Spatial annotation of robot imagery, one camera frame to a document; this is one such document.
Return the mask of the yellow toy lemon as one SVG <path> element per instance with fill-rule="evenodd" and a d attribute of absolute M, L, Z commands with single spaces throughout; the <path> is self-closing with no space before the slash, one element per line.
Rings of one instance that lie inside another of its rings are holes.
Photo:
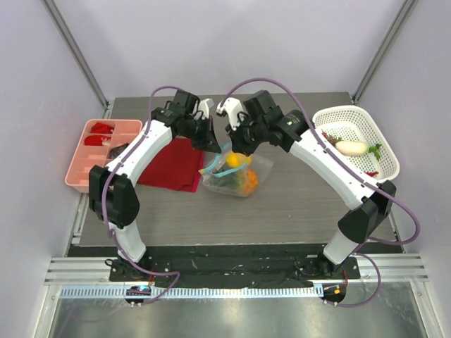
<path fill-rule="evenodd" d="M 249 165 L 252 162 L 252 158 L 240 153 L 230 152 L 225 161 L 230 168 L 239 168 Z"/>

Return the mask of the toy pineapple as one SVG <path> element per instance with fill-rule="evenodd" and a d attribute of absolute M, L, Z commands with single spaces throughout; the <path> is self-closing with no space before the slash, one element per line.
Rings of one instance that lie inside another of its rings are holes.
<path fill-rule="evenodd" d="M 222 176 L 214 175 L 211 186 L 219 193 L 248 197 L 259 186 L 259 178 L 254 170 L 244 168 Z"/>

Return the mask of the clear zip top bag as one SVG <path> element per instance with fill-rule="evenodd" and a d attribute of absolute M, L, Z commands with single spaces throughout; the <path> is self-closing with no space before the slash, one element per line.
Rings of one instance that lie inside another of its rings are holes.
<path fill-rule="evenodd" d="M 231 150 L 231 143 L 221 145 L 221 152 L 199 170 L 201 183 L 209 191 L 238 197 L 251 196 L 265 181 L 273 161 L 253 154 L 245 156 Z"/>

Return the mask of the white toy radish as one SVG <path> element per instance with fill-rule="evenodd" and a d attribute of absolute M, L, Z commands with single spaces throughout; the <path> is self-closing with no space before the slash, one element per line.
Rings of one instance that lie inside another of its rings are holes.
<path fill-rule="evenodd" d="M 382 144 L 369 146 L 365 142 L 339 141 L 335 143 L 335 148 L 345 156 L 364 156 L 373 154 L 377 160 L 381 158 L 379 150 Z"/>

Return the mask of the red toy chili pepper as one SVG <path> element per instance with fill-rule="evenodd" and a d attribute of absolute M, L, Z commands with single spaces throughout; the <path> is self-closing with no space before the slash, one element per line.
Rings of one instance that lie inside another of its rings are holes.
<path fill-rule="evenodd" d="M 379 172 L 378 171 L 373 171 L 373 172 L 365 172 L 368 176 L 370 176 L 370 177 L 375 177 L 375 176 L 377 176 L 378 174 L 379 174 Z"/>

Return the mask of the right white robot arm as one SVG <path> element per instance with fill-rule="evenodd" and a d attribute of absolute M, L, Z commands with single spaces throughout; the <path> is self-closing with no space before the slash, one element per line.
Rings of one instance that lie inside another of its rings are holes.
<path fill-rule="evenodd" d="M 306 163 L 345 202 L 349 210 L 338 221 L 332 239 L 303 270 L 305 275 L 336 277 L 350 254 L 388 217 L 395 185 L 389 181 L 379 184 L 351 163 L 345 163 L 326 138 L 317 134 L 303 112 L 294 109 L 284 113 L 266 90 L 244 101 L 224 99 L 216 113 L 228 118 L 225 130 L 234 152 L 250 156 L 260 144 L 279 146 Z"/>

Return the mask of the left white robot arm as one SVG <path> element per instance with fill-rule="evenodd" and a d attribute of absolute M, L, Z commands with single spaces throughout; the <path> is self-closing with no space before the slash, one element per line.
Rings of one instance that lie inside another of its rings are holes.
<path fill-rule="evenodd" d="M 89 207 L 104 222 L 119 259 L 126 262 L 126 273 L 136 281 L 144 280 L 150 271 L 148 250 L 137 226 L 137 181 L 176 137 L 190 140 L 196 150 L 220 153 L 210 114 L 213 106 L 212 99 L 176 89 L 171 100 L 150 109 L 142 131 L 117 157 L 89 172 Z"/>

